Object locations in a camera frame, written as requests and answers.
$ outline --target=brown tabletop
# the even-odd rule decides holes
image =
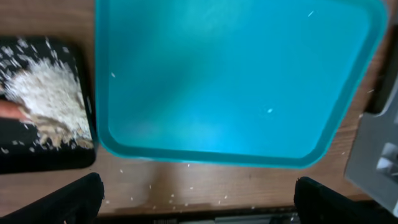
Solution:
[[[397,1],[386,1],[391,14]],[[2,0],[0,34],[52,35],[85,51],[94,80],[94,0]],[[359,115],[371,96],[384,61],[391,30],[380,46],[327,155],[305,170],[214,166],[127,160],[103,148],[94,165],[66,170],[0,176],[0,216],[13,212],[90,173],[100,174],[105,213],[165,213],[292,205],[297,178],[309,176],[355,200],[367,199],[344,179]]]

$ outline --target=tray rim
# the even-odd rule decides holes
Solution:
[[[350,4],[367,6],[365,10],[373,13],[371,28],[358,54],[339,100],[335,103],[331,116],[327,121],[318,143],[309,154],[302,158],[262,157],[243,154],[229,154],[220,152],[179,151],[170,149],[155,149],[147,147],[127,147],[119,144],[110,135],[108,129],[108,96],[101,93],[108,92],[107,80],[111,73],[108,64],[108,15],[109,0],[95,1],[95,108],[97,135],[102,146],[115,156],[128,159],[151,159],[169,162],[197,162],[207,164],[224,164],[233,166],[277,167],[284,169],[304,169],[317,163],[328,151],[334,136],[345,117],[376,50],[387,30],[388,10],[379,0],[353,0]]]

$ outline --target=gray metal device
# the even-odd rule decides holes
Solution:
[[[398,38],[370,112],[363,114],[345,177],[398,217]]]

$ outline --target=teal plastic tray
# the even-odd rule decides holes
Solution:
[[[113,154],[304,168],[387,25],[378,0],[96,0],[99,139]]]

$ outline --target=wooden table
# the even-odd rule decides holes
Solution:
[[[387,1],[391,12],[397,1]],[[83,47],[93,80],[93,0],[2,0],[0,34],[54,35]],[[165,213],[292,205],[297,178],[309,176],[355,200],[362,191],[343,177],[349,152],[386,54],[391,31],[374,57],[327,155],[305,170],[126,160],[99,149],[87,169],[0,176],[0,216],[17,210],[90,173],[105,185],[100,213]]]

